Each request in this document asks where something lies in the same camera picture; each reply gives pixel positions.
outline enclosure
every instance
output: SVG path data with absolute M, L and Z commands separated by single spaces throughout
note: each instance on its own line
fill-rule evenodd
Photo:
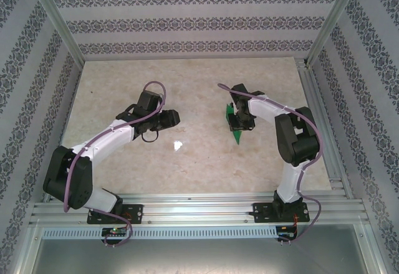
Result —
M 398 26 L 399 0 L 0 0 L 0 272 L 399 273 Z M 64 213 L 44 178 L 152 80 L 180 123 L 94 169 L 142 205 L 105 248 L 112 225 Z M 301 190 L 322 209 L 301 241 L 256 221 L 282 179 L 276 129 L 256 118 L 238 145 L 218 83 L 312 111 L 324 152 Z

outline aluminum frame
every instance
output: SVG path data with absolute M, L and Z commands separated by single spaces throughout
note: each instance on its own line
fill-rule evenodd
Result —
M 57 32 L 61 36 L 62 41 L 65 43 L 70 54 L 74 58 L 79 70 L 82 70 L 85 64 L 83 53 L 82 51 L 80 51 L 76 40 L 74 39 L 72 33 L 68 28 L 67 23 L 64 21 L 64 18 L 62 17 L 60 11 L 55 5 L 54 0 L 40 0 L 40 3 L 43 5 L 55 29 L 57 29 Z
M 335 0 L 332 9 L 329 12 L 329 15 L 325 19 L 322 28 L 319 31 L 319 34 L 316 37 L 316 40 L 312 44 L 312 47 L 307 54 L 306 61 L 307 66 L 312 66 L 320 51 L 322 50 L 326 40 L 329 38 L 332 29 L 337 23 L 341 13 L 344 11 L 345 6 L 347 5 L 349 0 Z
M 308 105 L 314 112 L 317 126 L 325 138 L 324 161 L 332 187 L 331 191 L 304 191 L 305 195 L 314 197 L 322 203 L 322 213 L 315 224 L 353 225 L 368 272 L 385 274 L 387 269 L 363 201 L 353 198 L 312 71 L 308 70 L 304 60 L 296 60 L 296 64 Z M 259 227 L 259 224 L 254 222 L 254 217 L 248 215 L 248 212 L 252 211 L 252 204 L 255 202 L 271 202 L 273 193 L 144 196 L 127 194 L 121 197 L 124 203 L 144 205 L 142 224 L 133 225 L 134 227 L 151 227 L 155 231 L 176 227 L 217 227 L 228 230 L 233 227 Z M 311 201 L 305 202 L 308 204 L 312 220 L 317 205 Z M 14 273 L 33 271 L 46 229 L 68 227 L 75 230 L 87 230 L 89 227 L 109 227 L 109 225 L 88 225 L 86 218 L 87 209 L 71 210 L 65 214 L 62 203 L 50 196 L 45 197 L 44 202 L 36 203 Z M 264 226 L 290 224 L 292 223 L 270 223 Z

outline green object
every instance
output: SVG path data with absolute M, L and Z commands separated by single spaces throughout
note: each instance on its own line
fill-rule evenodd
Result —
M 233 104 L 227 104 L 226 107 L 226 120 L 229 123 L 229 114 L 234 114 Z M 241 137 L 242 131 L 233 131 L 234 138 L 236 139 L 237 144 L 239 145 L 239 138 Z

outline wall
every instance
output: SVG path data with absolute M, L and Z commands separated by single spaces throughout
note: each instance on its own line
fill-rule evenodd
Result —
M 312 66 L 389 273 L 399 273 L 398 12 L 398 0 L 350 0 Z
M 12 268 L 80 70 L 38 0 L 0 0 L 0 273 Z
M 335 0 L 54 0 L 86 60 L 305 58 Z

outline metal base plate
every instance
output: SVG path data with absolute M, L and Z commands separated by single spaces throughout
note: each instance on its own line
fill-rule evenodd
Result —
M 126 218 L 131 224 L 141 224 L 143 218 L 142 204 L 124 204 L 121 217 Z M 126 224 L 124 221 L 90 211 L 87 216 L 87 224 Z
M 276 213 L 273 211 L 272 202 L 256 202 L 252 205 L 255 223 L 282 223 L 282 222 L 294 222 L 294 216 L 296 215 L 298 222 L 309 222 L 309 210 L 305 202 L 298 205 L 297 209 L 292 209 L 290 212 L 283 214 L 279 219 Z

